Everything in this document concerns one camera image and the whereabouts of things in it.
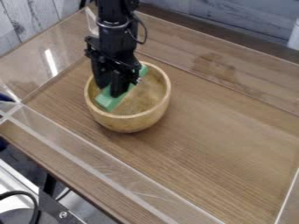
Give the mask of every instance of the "bowl rim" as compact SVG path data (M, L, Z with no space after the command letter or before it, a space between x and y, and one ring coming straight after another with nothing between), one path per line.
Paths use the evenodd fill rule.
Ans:
M85 97L86 104L92 108L92 110L96 113L98 113L102 116L105 116L105 117L114 118L114 119L133 119L133 118L137 118L137 117L141 117L141 116L146 116L146 115L152 114L166 103L166 101L168 101L168 99L170 97L172 84L170 84L170 80L169 80L169 77L168 77L166 73L164 72L164 70L158 66L153 65L152 63L145 62L145 61L140 61L140 62L141 62L141 64L145 64L146 66L149 66L153 69L156 69L158 71L158 73L161 74L164 80L165 80L165 93L164 93L162 99L160 100L160 102L150 109L148 109L146 111L144 111L144 112L141 112L138 114L134 114L134 115L112 115L108 112L105 112L101 109L98 109L94 106L92 100L89 99L89 83L93 80L93 75L92 75L88 78L88 82L86 82L86 85L84 87L84 97Z

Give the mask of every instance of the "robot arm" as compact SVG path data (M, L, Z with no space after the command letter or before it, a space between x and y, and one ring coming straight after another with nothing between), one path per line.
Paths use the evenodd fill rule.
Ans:
M98 38L86 37L86 56L98 88L110 85L118 97L130 83L137 83L141 64L134 57L136 44L144 44L146 29L134 10L138 0L97 0ZM144 41L137 40L137 24L144 27Z

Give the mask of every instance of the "wooden bowl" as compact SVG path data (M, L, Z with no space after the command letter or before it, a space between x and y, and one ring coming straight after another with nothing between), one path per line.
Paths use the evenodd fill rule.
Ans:
M165 72L154 65L148 66L148 74L129 91L116 109L108 113L96 103L101 90L93 76L84 89L88 110L97 123L109 130L133 133L149 128L162 117L170 99L170 82Z

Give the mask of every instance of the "green sponge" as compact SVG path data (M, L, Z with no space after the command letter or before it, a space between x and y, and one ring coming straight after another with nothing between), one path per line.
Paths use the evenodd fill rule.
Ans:
M144 77L148 73L148 67L142 65L140 71L138 71L138 76ZM109 88L110 86L108 85L106 87L102 88L100 95L96 97L96 103L97 105L106 110L106 112L110 112L118 103L122 101L122 99L126 96L126 93L130 91L130 89L134 87L133 84L129 84L128 90L125 93L122 93L117 98L113 98L109 95Z

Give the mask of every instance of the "white wall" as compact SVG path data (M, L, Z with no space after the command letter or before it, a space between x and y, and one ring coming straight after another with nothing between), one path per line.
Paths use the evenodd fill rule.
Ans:
M78 7L80 0L0 0L0 56Z

